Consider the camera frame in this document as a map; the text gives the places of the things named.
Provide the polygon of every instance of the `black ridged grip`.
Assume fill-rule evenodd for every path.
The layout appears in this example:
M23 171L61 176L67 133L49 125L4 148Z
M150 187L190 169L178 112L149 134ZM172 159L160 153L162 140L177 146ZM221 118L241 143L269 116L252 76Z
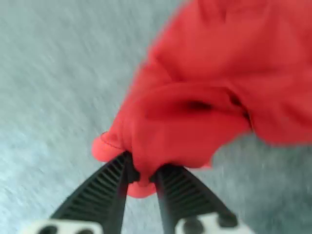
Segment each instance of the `black ridged grip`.
M129 182L138 180L132 156L124 152L106 163L51 216L56 219L93 221L106 234L119 234Z
M182 218L217 212L234 215L197 177L184 167L164 165L154 174L164 234L174 234Z

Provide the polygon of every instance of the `grabber jaw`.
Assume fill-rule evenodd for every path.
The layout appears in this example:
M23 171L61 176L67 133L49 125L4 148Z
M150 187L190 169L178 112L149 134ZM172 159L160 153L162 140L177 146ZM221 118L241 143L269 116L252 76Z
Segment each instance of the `grabber jaw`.
M139 181L124 152L82 183L51 215L20 234L120 234L128 185ZM155 183L164 234L254 234L191 172L167 164Z

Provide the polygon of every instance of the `red cloth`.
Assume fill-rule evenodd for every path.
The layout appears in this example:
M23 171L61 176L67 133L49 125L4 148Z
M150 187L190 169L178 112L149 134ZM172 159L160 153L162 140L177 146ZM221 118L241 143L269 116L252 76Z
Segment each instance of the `red cloth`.
M129 195L145 197L159 166L209 165L220 146L250 130L275 144L312 142L311 12L310 0L184 5L93 155L132 152L141 180Z

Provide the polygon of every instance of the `ribbed texture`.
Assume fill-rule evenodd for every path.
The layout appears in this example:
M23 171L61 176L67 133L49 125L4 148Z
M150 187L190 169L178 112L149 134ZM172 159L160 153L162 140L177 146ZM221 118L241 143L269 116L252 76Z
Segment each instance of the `ribbed texture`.
M166 199L175 219L214 211L212 203L191 178L178 170L164 170L162 176Z
M101 224L113 218L111 211L116 209L114 204L117 199L125 199L125 194L123 197L123 193L120 193L121 182L126 178L125 157L126 155L122 154L95 172L62 204L52 218L94 221Z

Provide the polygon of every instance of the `red garment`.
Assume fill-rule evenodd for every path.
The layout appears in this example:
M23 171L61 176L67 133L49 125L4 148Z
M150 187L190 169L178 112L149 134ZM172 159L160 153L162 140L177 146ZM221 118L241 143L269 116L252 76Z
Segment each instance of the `red garment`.
M133 153L141 181L165 164L210 164L253 130L270 143L312 142L312 1L194 0L149 52L93 155Z

